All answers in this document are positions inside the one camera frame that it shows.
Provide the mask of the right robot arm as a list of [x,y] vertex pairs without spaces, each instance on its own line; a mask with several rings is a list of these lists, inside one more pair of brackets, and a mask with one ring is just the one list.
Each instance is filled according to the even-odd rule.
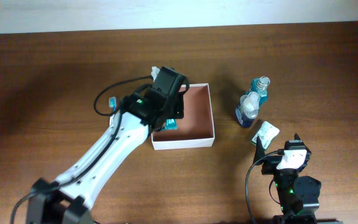
[[300,172],[307,166],[311,151],[307,148],[299,135],[288,140],[282,149],[265,153],[260,137],[257,137],[256,151],[253,164],[246,175],[245,190],[248,212],[251,213],[249,203],[249,176],[255,166],[261,166],[263,175],[272,175],[269,185],[275,184],[278,193],[276,201],[282,211],[275,215],[272,223],[310,223],[328,224],[339,223],[335,219],[320,219],[315,216],[319,208],[321,182],[310,176],[301,176]]

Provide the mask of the red green toothpaste tube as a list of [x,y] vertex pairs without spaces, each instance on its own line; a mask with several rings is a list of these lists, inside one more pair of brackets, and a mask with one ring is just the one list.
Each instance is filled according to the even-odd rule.
[[167,119],[162,130],[176,130],[178,128],[176,119]]

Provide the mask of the blue white toothbrush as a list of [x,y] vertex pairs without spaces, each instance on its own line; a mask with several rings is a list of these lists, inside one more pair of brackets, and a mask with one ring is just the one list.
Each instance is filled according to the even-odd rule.
[[115,96],[109,98],[109,107],[112,109],[112,112],[116,111],[117,109],[117,99]]

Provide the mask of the white green soap packet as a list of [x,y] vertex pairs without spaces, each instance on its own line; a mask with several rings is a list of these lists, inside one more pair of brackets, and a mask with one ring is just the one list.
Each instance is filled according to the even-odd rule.
[[250,140],[253,145],[257,144],[257,138],[260,138],[263,148],[266,150],[269,148],[269,145],[273,141],[275,137],[278,136],[280,130],[269,123],[268,121],[264,121],[256,132],[254,137]]

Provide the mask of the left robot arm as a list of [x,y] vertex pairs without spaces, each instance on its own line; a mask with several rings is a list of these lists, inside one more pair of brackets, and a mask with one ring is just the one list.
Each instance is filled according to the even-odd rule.
[[91,209],[124,159],[160,131],[168,119],[184,117],[188,78],[167,67],[154,67],[152,80],[123,97],[108,113],[111,124],[91,148],[53,182],[40,178],[28,195],[26,223],[94,223]]

